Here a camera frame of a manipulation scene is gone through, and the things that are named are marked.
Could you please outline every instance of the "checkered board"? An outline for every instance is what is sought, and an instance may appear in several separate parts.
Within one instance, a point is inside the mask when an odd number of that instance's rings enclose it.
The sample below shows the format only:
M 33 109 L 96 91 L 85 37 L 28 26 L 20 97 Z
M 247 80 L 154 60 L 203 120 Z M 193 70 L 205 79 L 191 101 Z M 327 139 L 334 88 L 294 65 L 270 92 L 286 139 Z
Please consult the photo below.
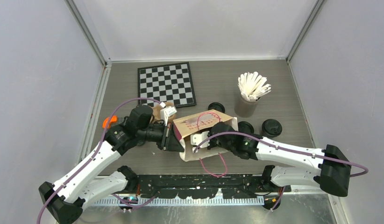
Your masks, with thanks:
M 161 102 L 171 101 L 175 107 L 195 106 L 189 63 L 138 69 L 138 97 L 153 98 Z M 139 103 L 149 106 L 157 104 L 147 100 L 140 100 Z

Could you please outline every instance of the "white wall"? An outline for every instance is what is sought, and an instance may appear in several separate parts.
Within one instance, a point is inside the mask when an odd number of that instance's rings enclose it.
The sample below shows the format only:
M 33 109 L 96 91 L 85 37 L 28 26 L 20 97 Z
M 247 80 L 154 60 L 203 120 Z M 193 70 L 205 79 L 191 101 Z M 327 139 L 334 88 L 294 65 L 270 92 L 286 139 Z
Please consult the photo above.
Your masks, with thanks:
M 0 224 L 35 223 L 75 165 L 101 73 L 64 1 L 0 1 Z
M 105 51 L 122 61 L 286 57 L 316 0 L 78 2 Z
M 350 180 L 351 223 L 384 223 L 384 0 L 327 1 L 291 65 L 317 146 L 370 169 Z

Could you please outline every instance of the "cup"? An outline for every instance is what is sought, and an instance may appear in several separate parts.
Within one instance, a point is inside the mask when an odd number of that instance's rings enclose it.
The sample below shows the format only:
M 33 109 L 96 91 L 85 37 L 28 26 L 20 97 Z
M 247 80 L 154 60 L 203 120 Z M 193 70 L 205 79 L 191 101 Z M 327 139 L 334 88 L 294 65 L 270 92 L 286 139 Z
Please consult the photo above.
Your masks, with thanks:
M 262 136 L 269 139 L 275 138 L 281 134 L 283 127 L 280 122 L 275 119 L 267 119 L 262 123 Z
M 235 113 L 242 118 L 249 118 L 254 114 L 256 106 L 258 105 L 258 98 L 255 102 L 245 100 L 241 94 L 235 103 Z

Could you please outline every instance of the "orange cap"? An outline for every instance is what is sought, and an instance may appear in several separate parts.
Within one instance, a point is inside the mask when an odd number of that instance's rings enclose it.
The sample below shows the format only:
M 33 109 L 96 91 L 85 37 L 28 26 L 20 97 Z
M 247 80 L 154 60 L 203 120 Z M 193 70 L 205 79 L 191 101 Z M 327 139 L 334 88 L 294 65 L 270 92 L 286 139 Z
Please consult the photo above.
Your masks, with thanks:
M 107 124 L 108 119 L 109 119 L 109 117 L 106 118 L 106 119 L 104 120 L 104 122 L 103 122 L 103 128 L 105 128 L 105 125 Z M 111 127 L 111 124 L 113 124 L 113 123 L 115 123 L 115 122 L 117 122 L 117 121 L 118 121 L 118 117 L 117 117 L 116 115 L 112 116 L 111 120 L 109 121 L 108 128 Z

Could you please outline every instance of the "brown paper bag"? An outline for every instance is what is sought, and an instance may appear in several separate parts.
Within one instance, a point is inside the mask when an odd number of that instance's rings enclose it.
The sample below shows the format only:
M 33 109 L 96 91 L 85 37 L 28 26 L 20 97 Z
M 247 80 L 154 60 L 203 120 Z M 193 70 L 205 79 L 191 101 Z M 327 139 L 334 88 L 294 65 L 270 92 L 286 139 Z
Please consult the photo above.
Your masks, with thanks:
M 203 115 L 199 118 L 199 129 L 198 129 L 197 121 L 198 121 L 199 115 L 201 114 Z M 193 115 L 175 119 L 173 121 L 175 126 L 174 130 L 175 130 L 177 139 L 185 149 L 183 153 L 180 153 L 180 157 L 182 160 L 193 161 L 193 160 L 198 160 L 200 158 L 203 159 L 206 157 L 217 155 L 218 153 L 228 152 L 226 149 L 223 149 L 220 147 L 214 147 L 214 148 L 211 148 L 210 150 L 207 150 L 207 148 L 200 148 L 199 151 L 196 153 L 194 153 L 192 150 L 192 148 L 195 146 L 191 145 L 190 135 L 194 133 L 200 133 L 202 131 L 207 131 L 206 130 L 207 128 L 211 128 L 219 122 L 218 117 L 225 124 L 231 125 L 233 129 L 238 131 L 237 118 L 233 118 L 229 115 L 226 115 L 216 110 L 209 110 L 201 113 L 196 113 Z

